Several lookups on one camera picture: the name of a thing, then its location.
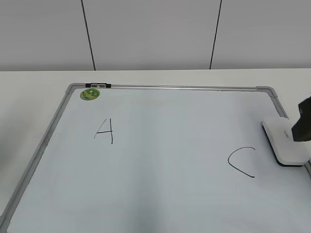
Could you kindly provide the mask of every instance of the green sticker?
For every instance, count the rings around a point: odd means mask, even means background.
[[[81,99],[83,100],[94,100],[100,95],[99,90],[91,88],[81,92]]]

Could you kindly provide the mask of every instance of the white eraser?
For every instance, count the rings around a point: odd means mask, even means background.
[[[287,118],[265,118],[262,122],[276,159],[285,166],[303,166],[310,159],[303,142],[295,142],[292,124]]]

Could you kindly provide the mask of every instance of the white wall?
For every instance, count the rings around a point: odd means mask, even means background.
[[[0,1],[0,71],[92,69],[79,0]]]
[[[310,68],[310,0],[223,0],[212,69]]]
[[[83,0],[97,70],[208,69],[220,0]],[[212,69],[310,68],[310,0],[223,0]],[[0,71],[92,70],[81,0],[1,0]]]
[[[84,0],[97,70],[207,69],[219,0]]]

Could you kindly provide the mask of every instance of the white table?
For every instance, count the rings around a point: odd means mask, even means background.
[[[311,96],[311,69],[0,72],[0,80],[0,215],[71,83],[271,86],[293,122]]]

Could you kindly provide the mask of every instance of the whiteboard surface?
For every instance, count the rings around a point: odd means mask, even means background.
[[[9,233],[310,232],[311,180],[277,165],[266,93],[76,89]],[[109,120],[113,130],[113,144]],[[230,158],[239,169],[227,162]]]

